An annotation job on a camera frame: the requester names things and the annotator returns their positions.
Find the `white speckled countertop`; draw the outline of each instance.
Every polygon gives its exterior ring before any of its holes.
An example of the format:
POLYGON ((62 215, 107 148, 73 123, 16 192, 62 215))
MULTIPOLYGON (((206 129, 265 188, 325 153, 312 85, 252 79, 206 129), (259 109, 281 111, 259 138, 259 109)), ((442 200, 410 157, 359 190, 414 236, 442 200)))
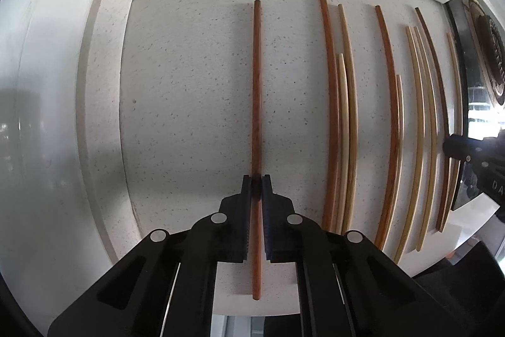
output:
MULTIPOLYGON (((120 127, 128 191, 141 233, 159 227, 169 232, 190 228, 215 212, 223 197, 239 192, 242 175, 249 173, 253 1, 132 2, 121 63, 120 127)), ((377 4, 382 6, 396 71, 403 81, 406 129, 401 187, 385 249, 392 256, 407 212, 416 140, 405 25, 419 24, 413 8, 420 7, 441 61, 452 130, 454 79, 445 37, 450 26, 443 6, 433 0, 328 1, 338 52, 343 47, 336 7, 339 3, 345 7, 359 91, 358 182, 351 226, 371 239, 384 199, 390 133, 377 4)), ((297 212, 320 222, 328 155, 328 79, 319 0, 261 2, 263 172, 272 176, 274 192, 290 197, 297 212)), ((413 251, 415 235, 407 244, 400 266, 409 274, 430 266, 465 240, 462 227, 469 224, 468 208, 451 213, 446 231, 435 233, 438 201, 436 196, 425 249, 413 251)), ((492 208, 486 198, 472 203, 486 212, 481 223, 471 220, 468 232, 472 224, 482 225, 492 208)), ((418 207, 413 233, 418 232, 421 213, 418 207)), ((274 315, 299 311, 291 264, 265 262, 260 301, 252 299, 251 289, 249 261, 219 264, 215 312, 274 315)))

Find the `stove burner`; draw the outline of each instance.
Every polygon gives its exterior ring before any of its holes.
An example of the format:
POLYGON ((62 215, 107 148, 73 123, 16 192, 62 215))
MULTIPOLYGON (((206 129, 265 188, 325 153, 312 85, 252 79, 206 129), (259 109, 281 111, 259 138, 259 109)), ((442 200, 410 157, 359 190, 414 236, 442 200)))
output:
POLYGON ((479 59, 491 97, 498 105, 505 103, 505 48, 496 23, 484 13, 475 0, 469 0, 470 13, 480 45, 482 60, 479 59))

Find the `silver screw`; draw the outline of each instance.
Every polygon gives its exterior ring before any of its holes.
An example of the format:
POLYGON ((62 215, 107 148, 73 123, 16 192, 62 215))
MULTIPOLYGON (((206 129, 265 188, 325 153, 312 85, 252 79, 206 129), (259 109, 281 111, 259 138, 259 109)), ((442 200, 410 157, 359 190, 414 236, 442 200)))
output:
POLYGON ((363 235, 359 231, 349 231, 348 240, 351 243, 361 243, 363 235))
POLYGON ((228 217, 224 213, 214 213, 211 216, 211 220, 213 223, 219 224, 224 223, 228 217))
POLYGON ((151 233, 150 239, 154 242, 163 241, 167 237, 167 234, 163 230, 155 230, 151 233))
POLYGON ((289 224, 300 224, 303 220, 304 219, 302 219, 300 215, 289 215, 287 217, 287 222, 289 224))

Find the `round metal rivet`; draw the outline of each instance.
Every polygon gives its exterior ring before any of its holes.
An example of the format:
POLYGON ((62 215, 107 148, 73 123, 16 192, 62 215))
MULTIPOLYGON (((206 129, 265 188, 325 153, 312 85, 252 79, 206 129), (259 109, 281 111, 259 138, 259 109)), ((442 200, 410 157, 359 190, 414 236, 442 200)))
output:
POLYGON ((349 231, 348 240, 351 243, 361 243, 363 235, 359 231, 349 231))
POLYGON ((151 233, 151 240, 155 241, 156 243, 158 241, 163 241, 167 237, 167 234, 163 230, 155 230, 151 233))
POLYGON ((226 221, 227 217, 224 213, 214 213, 211 216, 211 220, 213 223, 224 223, 226 221))
POLYGON ((300 224, 304 219, 300 215, 289 215, 287 217, 287 222, 289 224, 300 224))

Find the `white wall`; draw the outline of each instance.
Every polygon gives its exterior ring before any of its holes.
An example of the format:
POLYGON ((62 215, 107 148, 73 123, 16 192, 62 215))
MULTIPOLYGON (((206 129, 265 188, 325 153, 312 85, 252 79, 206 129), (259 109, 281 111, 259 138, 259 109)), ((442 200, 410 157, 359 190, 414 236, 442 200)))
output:
POLYGON ((75 126, 92 2, 0 0, 0 270, 43 333, 110 267, 75 126))

